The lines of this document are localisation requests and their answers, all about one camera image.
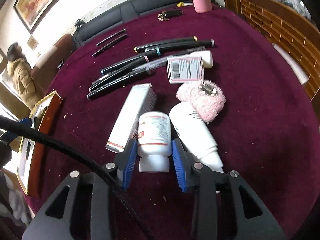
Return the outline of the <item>barcode labelled small box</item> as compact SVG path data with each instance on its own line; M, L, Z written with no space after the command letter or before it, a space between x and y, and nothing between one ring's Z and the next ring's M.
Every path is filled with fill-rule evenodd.
M167 58L169 83L204 80L204 67L199 56L173 56Z

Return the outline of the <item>pink ringed black marker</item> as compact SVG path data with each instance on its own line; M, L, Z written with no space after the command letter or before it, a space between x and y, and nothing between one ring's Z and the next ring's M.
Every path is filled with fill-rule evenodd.
M97 82L91 85L88 91L93 92L99 87L111 81L114 81L116 78L121 77L122 75L128 74L129 72L131 72L131 70L133 70L133 68L138 67L144 63L148 63L149 61L150 59L148 58L148 56L145 55L143 57L133 60L132 62L122 67L117 68L116 70L112 70L111 72L103 75Z

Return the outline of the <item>white pill bottle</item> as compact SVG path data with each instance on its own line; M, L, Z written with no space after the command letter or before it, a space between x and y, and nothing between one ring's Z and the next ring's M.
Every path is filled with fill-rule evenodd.
M143 173L169 172L171 147L171 122L162 112L147 112L138 122L139 171Z

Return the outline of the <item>person in tan coat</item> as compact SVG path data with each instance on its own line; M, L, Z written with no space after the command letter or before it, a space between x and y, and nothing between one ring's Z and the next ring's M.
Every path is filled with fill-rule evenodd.
M32 68L21 46L15 42L9 46L7 51L7 73L19 97L32 111L35 105L44 97L44 91L34 80L31 74Z

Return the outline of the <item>key bunch black case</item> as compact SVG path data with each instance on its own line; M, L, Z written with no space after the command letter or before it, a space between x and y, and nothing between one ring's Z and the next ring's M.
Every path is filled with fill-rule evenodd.
M182 10L165 10L157 15L157 19L159 21L168 21L170 18L175 18L181 15L183 15Z

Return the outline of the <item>grey capped black marker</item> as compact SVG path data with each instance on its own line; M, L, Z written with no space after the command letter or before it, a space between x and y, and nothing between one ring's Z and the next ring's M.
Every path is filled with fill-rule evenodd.
M146 48L145 52L146 53L149 53L149 52L166 53L170 51L185 50L185 49L196 48L201 46L214 48L215 41L211 39L211 40L203 40L203 41L181 41L181 42L174 42L174 43L166 43L166 44L161 44L155 47Z

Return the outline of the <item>long white carton box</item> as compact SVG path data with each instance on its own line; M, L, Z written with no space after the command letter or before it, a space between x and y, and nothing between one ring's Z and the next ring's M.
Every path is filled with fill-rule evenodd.
M142 114L153 110L157 95L151 83L134 85L116 119L106 143L106 149L120 153L125 150L130 139L138 137L138 121Z

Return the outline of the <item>black leather sofa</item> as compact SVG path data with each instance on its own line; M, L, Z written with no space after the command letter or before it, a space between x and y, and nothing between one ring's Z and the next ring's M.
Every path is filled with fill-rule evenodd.
M78 27L73 34L76 48L80 48L96 36L151 12L175 7L179 2L191 0L127 0Z

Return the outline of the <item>black marker nearest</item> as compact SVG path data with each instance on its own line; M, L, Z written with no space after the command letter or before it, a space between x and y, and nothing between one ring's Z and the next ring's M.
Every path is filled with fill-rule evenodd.
M140 70L132 71L128 74L125 74L122 77L118 77L113 81L108 81L104 85L99 85L98 88L94 89L92 92L87 94L88 100L95 100L106 94L109 94L121 86L128 85L132 80L141 80L143 76L151 75L150 68L144 68Z

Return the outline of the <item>white tube in box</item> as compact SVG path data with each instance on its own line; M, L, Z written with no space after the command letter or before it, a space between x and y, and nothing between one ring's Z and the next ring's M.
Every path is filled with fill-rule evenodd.
M201 57L204 68L213 67L213 56L210 50L194 51L189 56Z

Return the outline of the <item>blue ringed black marker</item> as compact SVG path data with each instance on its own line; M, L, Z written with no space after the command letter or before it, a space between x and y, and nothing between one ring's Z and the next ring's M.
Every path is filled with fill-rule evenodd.
M101 70L101 75L106 75L108 74L109 72L112 72L112 71L115 71L115 70L118 70L120 67L122 66L125 66L137 59L141 59L141 58L145 58L147 57L148 59L152 58L152 57L158 57L160 56L160 51L159 49L156 49L156 50L151 50L151 51L147 51L147 52L144 52L144 53L139 53L135 56L132 56L132 57L129 57L127 59L124 59L122 61L119 61L117 63L114 63L108 67L105 67Z

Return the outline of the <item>clear barrel pen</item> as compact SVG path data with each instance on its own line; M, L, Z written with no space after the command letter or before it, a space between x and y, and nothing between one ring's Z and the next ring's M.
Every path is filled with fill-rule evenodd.
M153 61L149 61L148 63L144 63L144 64L142 64L142 65L140 65L138 67L133 68L133 70L131 70L131 72L135 71L135 70L144 69L144 68L150 68L150 70L153 70L153 69L156 69L156 68L159 68L159 67L164 67L164 66L167 66L167 58L169 58L169 57L173 57L173 56L189 56L189 54L194 52L194 51L203 51L203 50L206 50L206 48L204 46L187 49L187 50L181 51L180 53L175 54L175 55L169 55L169 56L161 57L159 59L156 59L156 60L153 60Z

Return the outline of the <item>white spray bottle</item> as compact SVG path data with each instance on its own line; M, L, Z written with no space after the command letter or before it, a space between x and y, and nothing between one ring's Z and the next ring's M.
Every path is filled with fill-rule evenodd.
M191 103L176 104L169 117L181 142L195 160L222 173L223 163L217 152L217 143Z

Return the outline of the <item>dark red tablecloth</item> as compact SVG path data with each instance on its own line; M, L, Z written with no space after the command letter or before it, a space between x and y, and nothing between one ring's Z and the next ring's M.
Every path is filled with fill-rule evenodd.
M213 68L205 78L226 97L208 125L224 172L236 170L263 200L290 239L301 228L319 196L319 130L310 99L291 67L271 43L227 9L159 21L152 13L97 36L77 49L48 88L63 99L51 135L99 165L115 154L105 148L132 87L87 100L91 83L104 67L134 54L135 46L176 37L214 39ZM128 38L100 56L98 41L125 28ZM36 213L64 178L89 169L58 151L44 158L39 197L26 197ZM193 194L182 193L170 158L170 172L141 173L139 161L126 194L155 239L190 239Z

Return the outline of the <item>pink fluffy pouch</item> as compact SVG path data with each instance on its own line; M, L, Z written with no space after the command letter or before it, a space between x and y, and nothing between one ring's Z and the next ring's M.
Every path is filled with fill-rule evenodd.
M210 80L183 83L177 90L176 98L189 102L207 124L217 117L226 103L222 89Z

